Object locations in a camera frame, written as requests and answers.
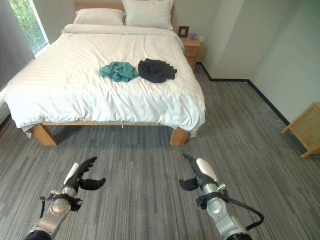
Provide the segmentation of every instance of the white bedding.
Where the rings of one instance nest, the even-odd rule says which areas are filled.
[[[141,77],[114,82],[99,69],[112,61],[138,70],[145,58],[177,69],[174,80]],[[18,128],[41,122],[124,121],[196,130],[205,122],[205,100],[171,30],[133,26],[69,24],[60,38],[19,72],[5,93]]]

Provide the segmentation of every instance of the wooden nightstand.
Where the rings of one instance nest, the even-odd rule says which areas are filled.
[[[320,154],[320,102],[314,102],[292,123],[286,126],[281,133],[291,130],[307,149],[300,157],[310,154]]]
[[[201,43],[198,39],[189,39],[187,37],[181,37],[181,41],[184,45],[184,55],[190,64],[192,70],[195,70],[197,56],[199,54]]]

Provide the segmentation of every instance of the white pillow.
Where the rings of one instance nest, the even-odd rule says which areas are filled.
[[[122,26],[126,15],[123,11],[112,8],[84,8],[75,12],[74,24],[94,24]]]
[[[173,29],[171,8],[174,0],[122,0],[126,25]]]

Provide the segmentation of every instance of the nightstand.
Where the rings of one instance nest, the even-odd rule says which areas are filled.
[[[192,70],[195,70],[197,56],[199,54],[201,43],[198,39],[189,39],[187,37],[181,37],[181,41],[184,45],[184,55],[190,64]]]

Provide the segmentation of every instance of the window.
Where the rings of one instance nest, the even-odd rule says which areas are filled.
[[[7,0],[33,54],[38,53],[49,41],[42,27],[33,0]]]

